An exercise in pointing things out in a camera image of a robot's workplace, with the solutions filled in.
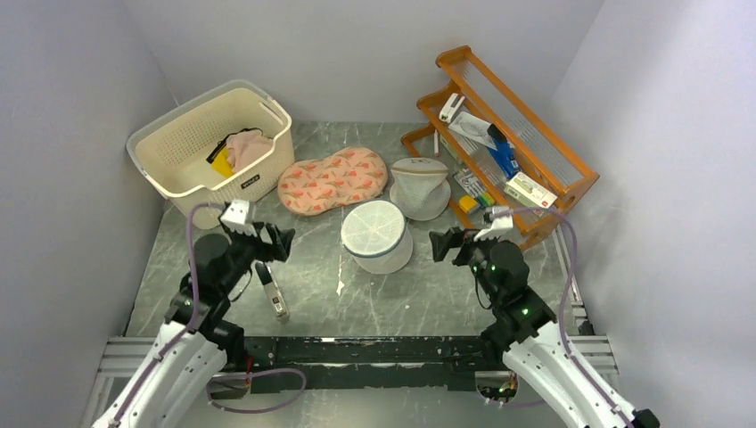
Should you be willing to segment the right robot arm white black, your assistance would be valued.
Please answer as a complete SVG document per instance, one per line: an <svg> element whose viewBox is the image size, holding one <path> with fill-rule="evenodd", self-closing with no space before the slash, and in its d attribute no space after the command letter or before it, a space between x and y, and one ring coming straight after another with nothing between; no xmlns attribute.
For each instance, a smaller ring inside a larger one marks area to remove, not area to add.
<svg viewBox="0 0 756 428"><path fill-rule="evenodd" d="M481 337L490 368L515 372L569 427L658 427L649 409L624 399L572 344L556 314L529 286L530 268L510 241L477 240L476 229L431 232L432 258L458 251L453 265L469 268L495 317Z"/></svg>

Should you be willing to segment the white cylindrical mesh laundry bag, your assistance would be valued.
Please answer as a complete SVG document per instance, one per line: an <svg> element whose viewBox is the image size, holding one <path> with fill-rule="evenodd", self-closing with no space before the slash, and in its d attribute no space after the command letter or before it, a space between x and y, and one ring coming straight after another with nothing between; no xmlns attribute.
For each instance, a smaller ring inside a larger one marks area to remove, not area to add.
<svg viewBox="0 0 756 428"><path fill-rule="evenodd" d="M374 275L402 269L414 248L407 219L396 205L385 200L354 208L341 225L341 243L361 268Z"/></svg>

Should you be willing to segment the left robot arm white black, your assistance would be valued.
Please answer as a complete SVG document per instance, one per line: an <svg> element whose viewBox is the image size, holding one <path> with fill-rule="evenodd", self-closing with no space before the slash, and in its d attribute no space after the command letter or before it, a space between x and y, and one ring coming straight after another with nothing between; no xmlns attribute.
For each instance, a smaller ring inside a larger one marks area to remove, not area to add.
<svg viewBox="0 0 756 428"><path fill-rule="evenodd" d="M216 374L250 363L243 328L224 319L229 293L253 263L287 260L295 232L251 220L222 227L225 247L201 266L196 255L208 238L196 240L186 226L190 271L150 350L94 427L175 427Z"/></svg>

